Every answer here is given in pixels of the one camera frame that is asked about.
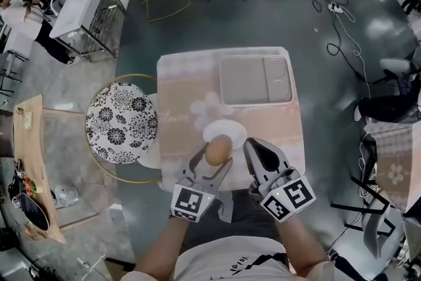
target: black and white floral cushion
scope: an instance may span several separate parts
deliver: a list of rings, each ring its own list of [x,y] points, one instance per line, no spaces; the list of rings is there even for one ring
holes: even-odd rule
[[[158,119],[148,97],[134,84],[115,83],[101,90],[87,110],[90,146],[108,162],[136,161],[152,146]]]

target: floral pattern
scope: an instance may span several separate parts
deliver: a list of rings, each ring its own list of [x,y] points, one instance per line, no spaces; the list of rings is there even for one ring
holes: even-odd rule
[[[194,101],[190,105],[190,111],[197,115],[195,128],[204,130],[210,123],[223,119],[234,112],[234,108],[221,102],[217,93],[210,91],[206,94],[204,101]]]
[[[392,164],[387,177],[392,181],[393,185],[397,185],[403,181],[403,167],[402,165]]]
[[[87,111],[86,134],[92,150],[116,164],[132,163],[147,152],[157,127],[152,103],[132,84],[107,86]]]

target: white t-shirt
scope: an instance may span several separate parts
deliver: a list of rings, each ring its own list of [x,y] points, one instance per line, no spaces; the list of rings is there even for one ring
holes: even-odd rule
[[[12,3],[7,9],[3,9],[0,12],[1,18],[6,25],[35,40],[41,30],[43,17],[36,9],[31,9],[31,13],[26,18],[25,14],[26,7],[20,1]]]
[[[231,236],[204,243],[178,257],[175,281],[241,280],[241,281],[351,281],[335,268],[334,262],[316,265],[307,278],[292,275],[280,262],[285,249],[268,238]],[[155,281],[141,272],[130,272],[122,281]]]

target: white plate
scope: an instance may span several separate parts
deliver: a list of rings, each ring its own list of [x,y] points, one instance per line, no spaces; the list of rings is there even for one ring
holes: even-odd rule
[[[211,141],[219,135],[227,135],[231,138],[232,148],[238,149],[247,138],[247,131],[239,122],[234,120],[217,120],[203,130],[204,141]]]

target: egg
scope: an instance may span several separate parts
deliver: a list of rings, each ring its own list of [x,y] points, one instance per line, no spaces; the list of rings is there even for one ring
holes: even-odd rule
[[[231,138],[227,135],[219,135],[209,142],[205,152],[205,160],[212,166],[220,166],[230,158],[231,152]]]

